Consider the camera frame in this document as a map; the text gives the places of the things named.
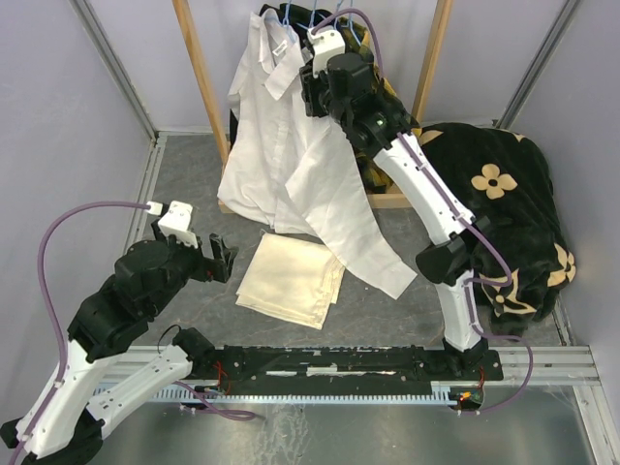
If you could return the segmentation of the white shirt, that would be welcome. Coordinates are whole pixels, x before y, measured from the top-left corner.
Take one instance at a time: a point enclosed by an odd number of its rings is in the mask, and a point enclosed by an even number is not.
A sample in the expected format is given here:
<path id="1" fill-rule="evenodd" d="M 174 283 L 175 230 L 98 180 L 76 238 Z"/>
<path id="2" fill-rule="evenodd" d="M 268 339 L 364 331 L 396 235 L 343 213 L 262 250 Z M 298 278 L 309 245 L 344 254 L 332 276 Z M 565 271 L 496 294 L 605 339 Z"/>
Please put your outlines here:
<path id="1" fill-rule="evenodd" d="M 416 273 L 383 237 L 350 143 L 330 118 L 305 113 L 292 44 L 275 20 L 251 14 L 228 99 L 238 130 L 218 190 L 234 213 L 277 233 L 316 236 L 355 277 L 400 297 Z"/>

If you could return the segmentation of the blue wire hanger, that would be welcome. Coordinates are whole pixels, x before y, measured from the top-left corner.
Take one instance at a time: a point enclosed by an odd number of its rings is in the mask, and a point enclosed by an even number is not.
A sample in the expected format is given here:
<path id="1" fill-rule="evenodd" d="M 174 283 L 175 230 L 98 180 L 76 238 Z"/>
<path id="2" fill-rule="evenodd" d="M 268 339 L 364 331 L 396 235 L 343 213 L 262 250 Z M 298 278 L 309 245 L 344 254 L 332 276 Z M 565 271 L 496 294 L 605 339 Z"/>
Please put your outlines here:
<path id="1" fill-rule="evenodd" d="M 291 43 L 294 44 L 297 41 L 297 34 L 292 28 L 292 25 L 290 22 L 291 6 L 292 6 L 291 1 L 282 3 L 279 6 L 271 6 L 268 4 L 263 4 L 261 8 L 261 14 L 272 11 L 272 14 L 269 14 L 268 16 L 268 19 L 275 20 L 276 22 L 278 22 L 285 29 Z"/>

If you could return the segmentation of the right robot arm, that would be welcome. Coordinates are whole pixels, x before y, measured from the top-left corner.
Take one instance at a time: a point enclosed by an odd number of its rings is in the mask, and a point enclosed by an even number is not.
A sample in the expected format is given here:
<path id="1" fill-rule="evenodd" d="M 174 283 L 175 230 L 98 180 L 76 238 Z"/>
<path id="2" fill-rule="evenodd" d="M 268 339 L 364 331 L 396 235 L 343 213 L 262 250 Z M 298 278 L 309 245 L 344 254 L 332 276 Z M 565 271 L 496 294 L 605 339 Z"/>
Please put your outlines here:
<path id="1" fill-rule="evenodd" d="M 478 314 L 469 282 L 474 276 L 471 255 L 488 220 L 478 220 L 434 170 L 414 133 L 417 121 L 387 92 L 367 59 L 341 53 L 322 68 L 309 62 L 299 74 L 307 114 L 332 117 L 353 148 L 391 178 L 424 224 L 431 244 L 417 255 L 416 264 L 435 285 L 442 307 L 439 360 L 452 377 L 468 378 L 488 349 L 475 330 Z"/>

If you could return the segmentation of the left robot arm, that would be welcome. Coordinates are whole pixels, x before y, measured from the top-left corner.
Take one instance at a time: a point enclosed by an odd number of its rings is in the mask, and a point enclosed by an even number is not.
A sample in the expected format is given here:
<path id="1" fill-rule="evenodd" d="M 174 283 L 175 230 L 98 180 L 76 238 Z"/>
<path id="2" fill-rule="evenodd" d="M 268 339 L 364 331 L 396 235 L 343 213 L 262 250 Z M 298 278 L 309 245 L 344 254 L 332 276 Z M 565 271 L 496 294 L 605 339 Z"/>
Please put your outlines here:
<path id="1" fill-rule="evenodd" d="M 209 238 L 212 257 L 199 244 L 158 237 L 132 245 L 102 288 L 85 299 L 68 328 L 62 358 L 45 391 L 22 418 L 5 422 L 1 438 L 11 463 L 86 464 L 129 415 L 162 388 L 204 378 L 216 349 L 197 329 L 181 329 L 150 362 L 109 390 L 97 393 L 108 371 L 145 334 L 191 281 L 225 283 L 237 248 Z"/>

